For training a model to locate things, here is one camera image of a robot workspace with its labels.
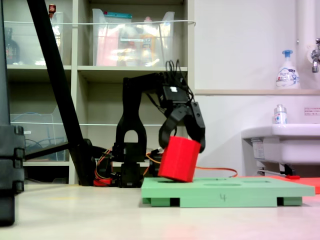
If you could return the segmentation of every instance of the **floor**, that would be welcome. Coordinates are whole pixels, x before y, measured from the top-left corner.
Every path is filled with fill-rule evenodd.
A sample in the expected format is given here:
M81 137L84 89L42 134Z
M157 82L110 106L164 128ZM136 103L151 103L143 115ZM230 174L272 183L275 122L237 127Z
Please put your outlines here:
M26 185L1 240L319 240L320 195L300 207L151 208L140 189Z

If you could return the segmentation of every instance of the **white sink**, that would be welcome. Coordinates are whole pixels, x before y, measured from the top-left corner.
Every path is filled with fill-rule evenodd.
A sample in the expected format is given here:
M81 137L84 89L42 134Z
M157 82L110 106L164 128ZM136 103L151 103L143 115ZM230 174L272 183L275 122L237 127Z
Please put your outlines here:
M242 131L260 162L320 165L320 124L272 124Z

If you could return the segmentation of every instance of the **tripod leg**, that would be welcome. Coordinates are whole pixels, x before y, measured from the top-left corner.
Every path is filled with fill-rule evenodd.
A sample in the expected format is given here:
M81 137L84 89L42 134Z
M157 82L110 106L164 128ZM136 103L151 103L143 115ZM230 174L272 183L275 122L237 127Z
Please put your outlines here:
M3 1L0 0L0 125L10 124Z
M92 156L92 145L90 141L83 139L81 133L45 0L27 0L27 3L40 42L65 134L70 143L69 151L79 178L79 184L93 186L96 162Z
M15 222L15 197L0 196L0 226L11 226Z

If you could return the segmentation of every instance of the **green foam board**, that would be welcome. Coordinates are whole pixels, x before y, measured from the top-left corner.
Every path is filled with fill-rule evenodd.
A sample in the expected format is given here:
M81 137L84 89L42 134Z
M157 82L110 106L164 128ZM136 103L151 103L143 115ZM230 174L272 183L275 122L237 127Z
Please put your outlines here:
M177 200L182 208L301 206L302 197L315 196L315 187L270 177L195 177L188 183L146 177L141 195L152 207Z

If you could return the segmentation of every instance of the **hand soap bottle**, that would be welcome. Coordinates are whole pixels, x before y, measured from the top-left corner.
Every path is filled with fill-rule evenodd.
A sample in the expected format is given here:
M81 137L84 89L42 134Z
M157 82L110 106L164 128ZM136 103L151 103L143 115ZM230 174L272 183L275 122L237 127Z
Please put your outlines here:
M282 52L285 61L275 82L276 89L300 89L300 77L290 59L292 53L292 50L284 50Z

